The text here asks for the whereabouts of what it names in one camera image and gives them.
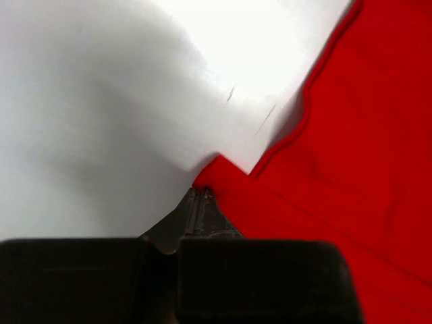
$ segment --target red fabric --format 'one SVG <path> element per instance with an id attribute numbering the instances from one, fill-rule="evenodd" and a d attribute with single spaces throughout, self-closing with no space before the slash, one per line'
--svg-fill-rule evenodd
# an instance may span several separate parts
<path id="1" fill-rule="evenodd" d="M 250 175 L 194 185 L 250 238 L 328 240 L 368 323 L 432 323 L 432 2 L 355 1 L 302 91 L 304 117 Z"/>

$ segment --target white surface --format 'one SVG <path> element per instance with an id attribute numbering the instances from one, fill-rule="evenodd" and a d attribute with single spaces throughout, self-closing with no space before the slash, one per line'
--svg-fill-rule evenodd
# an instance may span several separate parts
<path id="1" fill-rule="evenodd" d="M 2 0 L 0 239 L 136 236 L 250 171 L 349 0 Z"/>

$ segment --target red cloth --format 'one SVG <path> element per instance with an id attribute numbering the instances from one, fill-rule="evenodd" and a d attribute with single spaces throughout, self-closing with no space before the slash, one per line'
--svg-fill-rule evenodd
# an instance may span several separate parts
<path id="1" fill-rule="evenodd" d="M 209 186 L 249 238 L 328 240 L 368 323 L 432 323 L 432 1 L 355 1 L 302 91 L 304 117 L 250 175 Z"/>

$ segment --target black plastic object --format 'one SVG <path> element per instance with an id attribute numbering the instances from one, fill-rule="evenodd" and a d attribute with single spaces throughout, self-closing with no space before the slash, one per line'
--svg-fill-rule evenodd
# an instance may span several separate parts
<path id="1" fill-rule="evenodd" d="M 247 240 L 209 190 L 139 238 L 0 244 L 2 324 L 324 322 L 362 323 L 339 251 Z"/>
<path id="2" fill-rule="evenodd" d="M 164 253 L 174 253 L 182 236 L 208 238 L 242 238 L 243 235 L 221 213 L 213 193 L 191 188 L 179 205 L 155 226 L 145 232 Z"/>

